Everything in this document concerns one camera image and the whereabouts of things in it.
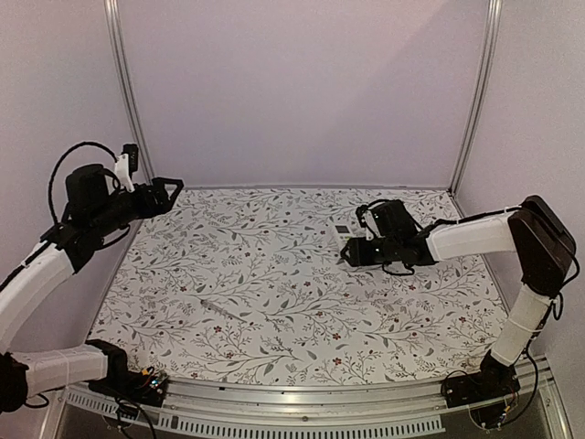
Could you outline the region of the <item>white remote control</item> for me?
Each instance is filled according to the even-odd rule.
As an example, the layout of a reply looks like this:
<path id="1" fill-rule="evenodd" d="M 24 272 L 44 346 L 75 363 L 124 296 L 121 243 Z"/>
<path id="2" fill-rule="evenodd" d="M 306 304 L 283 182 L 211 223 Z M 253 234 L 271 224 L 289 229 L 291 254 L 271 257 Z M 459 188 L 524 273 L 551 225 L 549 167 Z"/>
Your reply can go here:
<path id="1" fill-rule="evenodd" d="M 347 245 L 348 241 L 355 237 L 353 231 L 344 224 L 334 224 L 332 226 L 332 231 L 339 250 L 342 250 Z"/>

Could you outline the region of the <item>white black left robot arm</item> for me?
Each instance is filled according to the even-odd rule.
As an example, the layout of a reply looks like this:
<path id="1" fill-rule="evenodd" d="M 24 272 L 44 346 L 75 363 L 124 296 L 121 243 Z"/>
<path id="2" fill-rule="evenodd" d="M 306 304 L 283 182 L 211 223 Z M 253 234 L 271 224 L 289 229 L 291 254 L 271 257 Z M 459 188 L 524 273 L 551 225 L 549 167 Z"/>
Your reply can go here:
<path id="1" fill-rule="evenodd" d="M 184 187 L 180 179 L 156 177 L 135 185 L 100 164 L 82 166 L 65 180 L 68 201 L 60 221 L 1 284 L 1 410 L 14 412 L 45 391 L 85 381 L 91 390 L 159 407 L 165 385 L 129 370 L 122 348 L 99 339 L 74 348 L 17 353 L 20 327 L 61 284 L 107 247 L 107 236 L 126 233 L 135 220 L 168 213 Z"/>

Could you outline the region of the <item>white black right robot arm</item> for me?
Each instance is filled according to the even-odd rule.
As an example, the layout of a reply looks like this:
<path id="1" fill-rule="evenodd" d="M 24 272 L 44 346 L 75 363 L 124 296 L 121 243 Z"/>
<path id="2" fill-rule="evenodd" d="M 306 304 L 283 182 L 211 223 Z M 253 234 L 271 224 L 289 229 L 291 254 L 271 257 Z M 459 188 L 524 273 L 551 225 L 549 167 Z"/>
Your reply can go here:
<path id="1" fill-rule="evenodd" d="M 364 235 L 336 226 L 341 260 L 352 268 L 402 264 L 415 268 L 463 256 L 510 252 L 520 269 L 520 289 L 496 342 L 486 353 L 473 391 L 493 398 L 508 382 L 529 343 L 542 330 L 562 289 L 580 274 L 577 245 L 562 221 L 540 196 L 517 206 L 462 219 L 437 219 L 426 227 L 398 199 L 381 199 L 356 209 Z"/>

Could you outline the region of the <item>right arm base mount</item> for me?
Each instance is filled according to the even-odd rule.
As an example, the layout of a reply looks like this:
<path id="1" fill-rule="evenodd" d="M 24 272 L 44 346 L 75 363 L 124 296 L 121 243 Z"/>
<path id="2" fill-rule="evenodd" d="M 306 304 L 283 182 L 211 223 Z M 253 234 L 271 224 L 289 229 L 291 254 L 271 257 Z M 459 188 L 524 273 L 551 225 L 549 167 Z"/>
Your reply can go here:
<path id="1" fill-rule="evenodd" d="M 520 384 L 514 367 L 488 367 L 475 373 L 456 370 L 441 383 L 448 408 L 470 407 L 473 423 L 483 430 L 501 428 L 518 402 Z"/>

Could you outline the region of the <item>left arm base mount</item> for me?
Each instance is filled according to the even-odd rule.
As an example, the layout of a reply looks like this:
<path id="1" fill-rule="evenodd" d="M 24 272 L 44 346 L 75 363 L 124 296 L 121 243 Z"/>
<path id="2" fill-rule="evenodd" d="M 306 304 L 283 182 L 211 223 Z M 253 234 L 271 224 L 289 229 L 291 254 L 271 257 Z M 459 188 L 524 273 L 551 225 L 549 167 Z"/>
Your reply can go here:
<path id="1" fill-rule="evenodd" d="M 88 387 L 102 395 L 160 408 L 165 400 L 168 379 L 165 371 L 153 367 L 132 371 L 125 363 L 112 363 L 106 377 L 90 380 Z"/>

